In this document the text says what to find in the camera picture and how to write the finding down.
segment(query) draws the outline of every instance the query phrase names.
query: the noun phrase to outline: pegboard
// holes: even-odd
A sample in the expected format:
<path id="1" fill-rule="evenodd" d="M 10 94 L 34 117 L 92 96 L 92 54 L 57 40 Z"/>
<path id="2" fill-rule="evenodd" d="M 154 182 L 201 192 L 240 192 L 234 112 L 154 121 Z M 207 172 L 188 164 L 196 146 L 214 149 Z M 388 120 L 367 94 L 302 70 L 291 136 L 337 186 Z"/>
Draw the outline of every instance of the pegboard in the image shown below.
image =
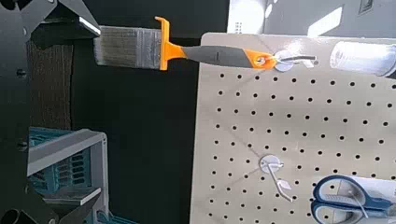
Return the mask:
<path id="1" fill-rule="evenodd" d="M 286 73 L 201 63 L 191 224 L 316 223 L 312 190 L 328 175 L 396 179 L 396 81 L 330 68 L 342 40 L 390 39 L 206 34 L 202 45 L 318 57 Z M 262 156 L 278 156 L 294 199 L 279 197 Z M 326 189 L 336 193 L 339 183 Z M 320 214 L 332 223 L 332 213 Z"/>

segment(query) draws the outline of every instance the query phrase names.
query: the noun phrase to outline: teal plastic crate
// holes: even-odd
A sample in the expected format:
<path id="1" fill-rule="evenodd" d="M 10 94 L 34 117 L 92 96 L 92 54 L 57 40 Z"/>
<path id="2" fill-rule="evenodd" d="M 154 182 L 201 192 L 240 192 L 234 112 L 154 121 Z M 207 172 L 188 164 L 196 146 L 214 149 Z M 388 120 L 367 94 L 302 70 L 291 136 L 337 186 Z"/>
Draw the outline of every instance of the teal plastic crate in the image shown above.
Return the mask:
<path id="1" fill-rule="evenodd" d="M 72 131 L 31 127 L 29 144 L 30 147 L 35 147 L 70 133 Z M 92 185 L 90 154 L 91 150 L 86 148 L 28 178 L 35 191 L 40 194 L 53 194 L 66 186 L 90 187 Z M 108 217 L 103 212 L 99 212 L 97 215 L 98 221 L 105 224 L 137 224 L 122 217 L 115 217 L 111 213 Z M 85 218 L 84 224 L 93 224 L 92 213 Z"/>

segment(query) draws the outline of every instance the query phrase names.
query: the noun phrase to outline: metal hook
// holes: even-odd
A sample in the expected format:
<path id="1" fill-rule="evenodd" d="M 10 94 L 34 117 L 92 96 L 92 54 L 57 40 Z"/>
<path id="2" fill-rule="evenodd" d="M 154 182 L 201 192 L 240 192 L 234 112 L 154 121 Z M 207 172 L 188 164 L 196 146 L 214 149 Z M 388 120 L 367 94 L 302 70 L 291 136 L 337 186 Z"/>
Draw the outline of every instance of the metal hook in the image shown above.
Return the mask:
<path id="1" fill-rule="evenodd" d="M 293 202 L 293 199 L 283 192 L 283 189 L 291 189 L 289 183 L 285 180 L 278 179 L 275 176 L 275 172 L 284 166 L 283 163 L 280 162 L 279 158 L 273 155 L 265 156 L 261 159 L 260 164 L 262 171 L 265 173 L 269 173 L 274 180 L 275 186 L 279 194 L 289 202 Z"/>

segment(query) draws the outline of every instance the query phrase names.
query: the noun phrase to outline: wall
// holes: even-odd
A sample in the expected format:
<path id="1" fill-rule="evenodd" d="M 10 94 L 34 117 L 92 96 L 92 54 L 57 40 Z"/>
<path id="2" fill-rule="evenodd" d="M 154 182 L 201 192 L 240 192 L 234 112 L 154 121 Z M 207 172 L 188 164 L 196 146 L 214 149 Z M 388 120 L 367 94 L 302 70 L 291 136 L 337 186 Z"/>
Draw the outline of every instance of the wall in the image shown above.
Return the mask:
<path id="1" fill-rule="evenodd" d="M 339 27 L 325 35 L 347 37 L 396 37 L 396 1 L 374 0 L 371 11 L 359 14 L 360 0 L 278 0 L 266 20 L 264 33 L 269 35 L 306 35 L 308 27 L 344 5 Z"/>

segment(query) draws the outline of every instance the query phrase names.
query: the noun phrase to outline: paintbrush handle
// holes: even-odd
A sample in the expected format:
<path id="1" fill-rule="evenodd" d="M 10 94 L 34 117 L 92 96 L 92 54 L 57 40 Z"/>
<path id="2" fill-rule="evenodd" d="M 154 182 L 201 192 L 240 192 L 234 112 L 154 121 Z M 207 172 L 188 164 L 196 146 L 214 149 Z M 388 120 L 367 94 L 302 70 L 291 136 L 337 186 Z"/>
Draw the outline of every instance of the paintbrush handle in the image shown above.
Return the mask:
<path id="1" fill-rule="evenodd" d="M 199 63 L 227 67 L 270 69 L 276 65 L 273 55 L 224 46 L 181 47 L 185 57 Z"/>

